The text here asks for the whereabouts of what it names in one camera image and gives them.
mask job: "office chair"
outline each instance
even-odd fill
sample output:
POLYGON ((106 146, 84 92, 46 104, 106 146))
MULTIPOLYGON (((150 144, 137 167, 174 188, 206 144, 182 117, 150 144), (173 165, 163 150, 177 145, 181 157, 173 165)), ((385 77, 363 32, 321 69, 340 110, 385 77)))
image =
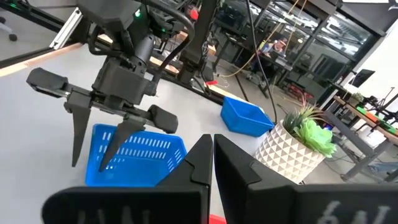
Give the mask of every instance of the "office chair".
POLYGON ((5 25, 6 18, 0 16, 0 30, 4 30, 8 33, 8 38, 11 41, 17 41, 18 37, 12 32, 12 29, 5 25))

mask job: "geometric white pot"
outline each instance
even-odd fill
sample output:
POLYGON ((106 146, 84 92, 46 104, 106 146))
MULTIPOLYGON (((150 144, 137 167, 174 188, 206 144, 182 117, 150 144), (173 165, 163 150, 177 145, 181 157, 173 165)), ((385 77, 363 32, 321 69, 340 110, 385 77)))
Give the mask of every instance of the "geometric white pot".
POLYGON ((290 135, 279 122, 256 151, 255 158, 296 184, 325 158, 290 135))

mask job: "floor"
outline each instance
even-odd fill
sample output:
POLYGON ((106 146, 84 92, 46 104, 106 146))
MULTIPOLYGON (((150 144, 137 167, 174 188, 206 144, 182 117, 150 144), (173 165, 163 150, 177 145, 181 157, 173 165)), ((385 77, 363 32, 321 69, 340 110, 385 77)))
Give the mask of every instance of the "floor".
MULTIPOLYGON (((8 16, 7 13, 8 12, 0 12, 0 15, 6 14, 5 17, 13 18, 13 15, 8 16)), ((41 47, 46 47, 53 37, 55 37, 55 34, 48 32, 48 30, 42 27, 34 27, 28 21, 18 24, 16 20, 11 19, 9 22, 10 26, 13 26, 14 30, 18 31, 21 41, 7 43, 7 37, 0 32, 0 48, 2 49, 0 51, 0 60, 17 54, 24 54, 28 50, 37 50, 41 47)), ((60 71, 64 75, 71 75, 71 83, 79 83, 88 88, 95 77, 92 71, 100 68, 103 59, 94 57, 90 55, 87 50, 85 52, 84 50, 85 48, 82 48, 71 54, 61 55, 58 59, 51 59, 43 64, 45 67, 60 71), (78 62, 85 62, 85 65, 90 66, 79 67, 76 75, 70 74, 70 72, 68 72, 69 69, 78 64, 78 62)), ((221 75, 229 75, 234 69, 233 65, 222 60, 220 61, 218 72, 221 75)), ((24 70, 15 75, 3 77, 0 82, 2 83, 0 84, 0 89, 3 92, 1 96, 4 96, 0 97, 0 102, 2 105, 9 105, 6 110, 0 112, 2 115, 1 117, 13 118, 7 120, 2 119, 2 130, 7 131, 0 134, 0 142, 5 144, 5 148, 7 149, 12 149, 15 145, 18 145, 15 151, 0 151, 0 158, 2 160, 0 165, 3 167, 0 169, 0 175, 5 177, 4 183, 6 183, 5 186, 3 185, 5 189, 3 189, 2 192, 8 192, 8 195, 4 196, 8 196, 6 198, 10 201, 14 201, 15 198, 24 198, 22 204, 17 202, 12 204, 0 204, 0 210, 7 214, 1 218, 2 221, 4 221, 3 223, 16 223, 15 219, 18 219, 18 223, 22 223, 27 221, 26 218, 34 218, 36 222, 33 223, 39 223, 39 208, 41 205, 38 204, 38 202, 43 202, 49 194, 62 188, 84 184, 84 160, 86 160, 87 154, 82 155, 80 165, 72 169, 70 168, 71 152, 69 148, 60 151, 60 148, 70 146, 72 137, 71 116, 64 112, 62 100, 47 98, 46 96, 34 93, 33 90, 26 85, 25 78, 28 72, 28 70, 24 70), (40 128, 47 130, 45 133, 49 134, 49 136, 46 136, 45 133, 41 133, 40 128), (21 141, 21 139, 24 139, 26 136, 30 136, 31 142, 21 141), (13 173, 13 171, 10 171, 13 169, 17 169, 17 172, 13 173), (37 183, 37 181, 42 181, 45 185, 34 184, 37 183), (46 188, 48 191, 44 192, 41 189, 42 187, 46 188), (12 213, 12 210, 29 210, 29 214, 27 214, 26 217, 16 217, 16 215, 12 213)), ((249 101, 260 106, 265 113, 269 115, 270 119, 274 120, 275 115, 270 99, 264 97, 256 84, 247 81, 244 74, 239 75, 238 78, 249 101)), ((220 88, 238 97, 244 98, 235 77, 218 77, 217 79, 220 88)), ((261 142, 261 138, 254 139, 231 133, 226 130, 225 127, 220 129, 220 126, 223 125, 219 118, 220 106, 194 93, 187 92, 179 86, 168 84, 164 81, 162 81, 162 83, 160 87, 163 94, 154 98, 154 101, 164 104, 164 106, 170 108, 178 115, 180 124, 183 128, 180 129, 177 134, 183 137, 187 149, 192 147, 199 138, 199 136, 195 136, 197 133, 221 132, 227 137, 234 139, 236 144, 245 148, 247 152, 253 153, 256 150, 261 142), (196 102, 195 104, 201 107, 198 107, 197 111, 183 109, 175 97, 179 98, 179 100, 186 101, 186 103, 190 103, 194 100, 196 102), (203 114, 211 119, 208 121, 202 120, 203 114)), ((277 87, 271 87, 271 90, 276 105, 277 119, 280 120, 284 117, 285 111, 294 110, 296 105, 291 102, 291 98, 277 87)), ((93 113, 92 116, 93 119, 90 120, 90 124, 104 122, 104 120, 110 124, 117 124, 120 122, 120 119, 115 118, 115 116, 100 113, 99 111, 93 113)), ((88 141, 85 141, 85 147, 89 147, 88 141)), ((397 161, 398 159, 394 158, 397 154, 397 149, 391 149, 382 154, 379 159, 383 162, 397 161)), ((305 179, 305 183, 344 184, 340 179, 340 174, 347 172, 352 166, 353 164, 349 162, 349 159, 345 158, 343 152, 339 150, 334 155, 333 159, 322 162, 305 179)), ((211 213, 223 215, 220 196, 216 194, 217 186, 214 178, 213 183, 215 184, 212 186, 211 213)), ((374 181, 359 174, 348 183, 374 183, 374 181)))

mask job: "white table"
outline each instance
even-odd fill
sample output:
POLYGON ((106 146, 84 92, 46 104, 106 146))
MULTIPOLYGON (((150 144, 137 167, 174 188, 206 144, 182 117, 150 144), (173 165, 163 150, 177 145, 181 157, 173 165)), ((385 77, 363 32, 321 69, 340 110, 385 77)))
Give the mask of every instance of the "white table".
MULTIPOLYGON (((69 82, 90 89, 104 57, 91 55, 86 46, 42 62, 42 67, 69 82)), ((83 149, 72 163, 73 122, 63 108, 64 98, 35 92, 25 81, 34 67, 0 78, 0 223, 41 223, 40 210, 53 193, 84 185, 91 127, 117 125, 121 117, 92 109, 83 149)), ((161 80, 156 97, 145 96, 141 109, 157 104, 178 116, 178 130, 189 150, 202 134, 224 134, 250 154, 264 136, 253 138, 229 132, 220 117, 221 106, 178 85, 161 80)), ((160 130, 147 127, 148 131, 160 130)), ((223 216, 213 170, 211 213, 223 216)))

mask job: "blue bin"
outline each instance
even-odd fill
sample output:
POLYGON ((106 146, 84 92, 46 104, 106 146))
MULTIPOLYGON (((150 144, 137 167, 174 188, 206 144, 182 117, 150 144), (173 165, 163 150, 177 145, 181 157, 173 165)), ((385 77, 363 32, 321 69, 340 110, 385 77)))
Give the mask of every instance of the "blue bin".
POLYGON ((101 160, 116 127, 93 127, 86 185, 90 187, 154 187, 183 160, 187 151, 180 137, 140 131, 122 144, 106 169, 101 160))
POLYGON ((274 128, 274 123, 258 106, 229 97, 224 97, 221 117, 230 131, 254 137, 274 128))

